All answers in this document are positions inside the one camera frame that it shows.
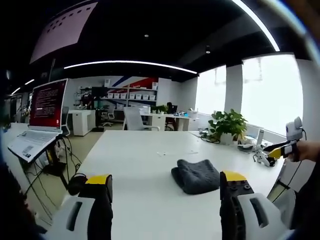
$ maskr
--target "gray towel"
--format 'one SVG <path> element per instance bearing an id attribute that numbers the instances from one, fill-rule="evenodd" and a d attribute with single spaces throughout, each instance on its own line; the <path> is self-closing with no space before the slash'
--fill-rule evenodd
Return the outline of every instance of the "gray towel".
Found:
<path id="1" fill-rule="evenodd" d="M 197 163 L 180 159 L 177 166 L 171 174 L 186 194 L 204 194 L 220 187 L 220 174 L 207 159 Z"/>

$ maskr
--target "laptop screen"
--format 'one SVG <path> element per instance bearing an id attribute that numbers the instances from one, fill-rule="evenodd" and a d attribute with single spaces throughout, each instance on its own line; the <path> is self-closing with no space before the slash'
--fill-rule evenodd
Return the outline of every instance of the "laptop screen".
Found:
<path id="1" fill-rule="evenodd" d="M 62 104 L 67 79 L 53 81 L 33 89 L 30 126 L 61 128 Z"/>

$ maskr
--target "laptop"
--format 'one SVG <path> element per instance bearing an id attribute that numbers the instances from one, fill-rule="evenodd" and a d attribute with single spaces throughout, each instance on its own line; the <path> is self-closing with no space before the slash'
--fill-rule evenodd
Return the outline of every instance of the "laptop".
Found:
<path id="1" fill-rule="evenodd" d="M 62 134 L 61 120 L 68 79 L 52 81 L 33 89 L 28 130 L 18 135 L 8 149 L 28 163 Z"/>

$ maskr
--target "laptop keyboard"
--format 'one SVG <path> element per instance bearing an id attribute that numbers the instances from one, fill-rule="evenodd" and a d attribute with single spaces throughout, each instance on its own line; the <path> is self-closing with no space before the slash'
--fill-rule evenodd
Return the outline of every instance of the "laptop keyboard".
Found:
<path id="1" fill-rule="evenodd" d="M 25 131 L 19 137 L 26 142 L 42 146 L 52 139 L 54 135 L 35 131 Z"/>

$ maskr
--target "desk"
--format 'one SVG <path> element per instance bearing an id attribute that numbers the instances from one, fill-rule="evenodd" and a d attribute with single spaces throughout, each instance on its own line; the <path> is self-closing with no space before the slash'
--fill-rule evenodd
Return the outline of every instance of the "desk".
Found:
<path id="1" fill-rule="evenodd" d="M 252 154 L 185 131 L 105 131 L 79 173 L 112 174 L 113 240 L 221 239 L 220 191 L 185 194 L 171 176 L 178 159 L 209 159 L 218 171 L 243 174 L 265 196 L 284 162 L 266 167 L 254 162 Z"/>
<path id="2" fill-rule="evenodd" d="M 69 110 L 72 114 L 73 134 L 84 136 L 96 126 L 95 110 Z"/>
<path id="3" fill-rule="evenodd" d="M 176 119 L 178 131 L 197 131 L 198 119 L 193 119 L 187 116 L 176 116 L 173 114 L 156 114 L 156 113 L 143 113 L 141 116 L 148 117 L 149 126 L 158 126 L 160 131 L 164 131 L 166 128 L 166 118 Z M 123 128 L 125 129 L 126 121 L 123 122 Z"/>

